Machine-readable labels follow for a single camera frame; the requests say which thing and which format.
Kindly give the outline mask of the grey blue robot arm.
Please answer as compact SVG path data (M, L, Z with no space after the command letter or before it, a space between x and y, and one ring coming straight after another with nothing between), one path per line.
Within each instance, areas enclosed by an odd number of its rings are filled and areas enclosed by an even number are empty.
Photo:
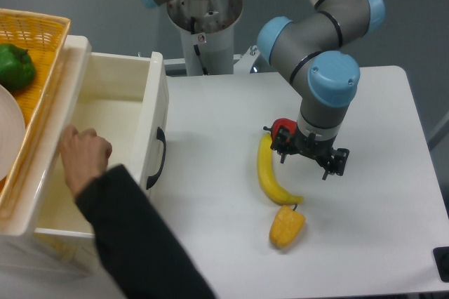
M182 39L188 75L234 71L234 26L242 0L141 0L165 6ZM360 68L341 48L375 31L384 21L383 0L310 0L314 14L302 22L277 17L257 36L260 55L301 96L296 121L275 121L272 149L281 158L300 154L325 175L343 175L349 150L334 148L354 99Z

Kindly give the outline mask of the person's hand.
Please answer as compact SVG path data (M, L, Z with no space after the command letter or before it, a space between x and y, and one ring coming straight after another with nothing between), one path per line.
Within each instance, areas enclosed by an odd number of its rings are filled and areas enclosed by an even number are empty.
M94 128L79 132L75 126L68 125L60 139L60 154L65 182L77 198L92 180L106 171L112 145Z

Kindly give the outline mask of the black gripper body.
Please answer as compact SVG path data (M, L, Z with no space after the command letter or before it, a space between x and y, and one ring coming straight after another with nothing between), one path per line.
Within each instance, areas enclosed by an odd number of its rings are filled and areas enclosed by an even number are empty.
M296 122L288 122L287 154L300 154L319 164L326 164L333 159L335 150L333 143L339 131L339 126L333 128L316 128L307 124L309 128L299 129Z

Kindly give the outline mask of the dark sleeved forearm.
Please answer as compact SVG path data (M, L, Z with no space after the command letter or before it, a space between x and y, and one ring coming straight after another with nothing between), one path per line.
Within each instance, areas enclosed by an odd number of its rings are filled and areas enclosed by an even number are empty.
M214 298L124 166L93 178L75 202L94 230L102 266L127 298Z

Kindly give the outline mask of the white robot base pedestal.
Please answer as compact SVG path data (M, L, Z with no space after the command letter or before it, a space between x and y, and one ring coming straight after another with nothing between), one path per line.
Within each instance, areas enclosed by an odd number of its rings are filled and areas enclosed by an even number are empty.
M178 29L188 76L234 72L234 26L243 0L172 0L167 13Z

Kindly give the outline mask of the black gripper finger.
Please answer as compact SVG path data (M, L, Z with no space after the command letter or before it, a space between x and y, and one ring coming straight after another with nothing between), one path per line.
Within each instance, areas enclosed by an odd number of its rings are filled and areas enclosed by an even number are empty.
M322 180L326 180L329 175L343 176L348 158L349 150L347 148L332 149L327 165L324 167Z
M279 127L276 131L271 132L272 144L271 150L277 152L280 156L280 163L283 164L286 157L291 154L292 146L290 139L292 134L286 127Z

